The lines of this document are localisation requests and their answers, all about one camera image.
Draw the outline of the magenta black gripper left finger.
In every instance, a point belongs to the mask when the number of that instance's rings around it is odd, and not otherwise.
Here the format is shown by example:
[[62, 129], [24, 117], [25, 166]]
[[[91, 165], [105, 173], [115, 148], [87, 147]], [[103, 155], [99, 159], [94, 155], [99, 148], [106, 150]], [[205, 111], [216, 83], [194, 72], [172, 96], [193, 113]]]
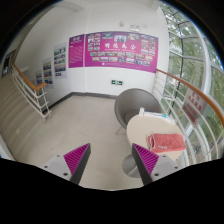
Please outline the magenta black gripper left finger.
[[55, 155], [42, 169], [78, 185], [90, 154], [91, 146], [87, 143], [64, 155]]

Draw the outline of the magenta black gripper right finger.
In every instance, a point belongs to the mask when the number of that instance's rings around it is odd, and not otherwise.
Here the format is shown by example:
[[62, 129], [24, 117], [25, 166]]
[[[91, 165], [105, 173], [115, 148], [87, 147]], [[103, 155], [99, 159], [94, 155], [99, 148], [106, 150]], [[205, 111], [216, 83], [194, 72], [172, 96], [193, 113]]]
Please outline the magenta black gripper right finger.
[[148, 185], [179, 170], [179, 166], [167, 155], [157, 155], [135, 143], [132, 144], [132, 155], [143, 185]]

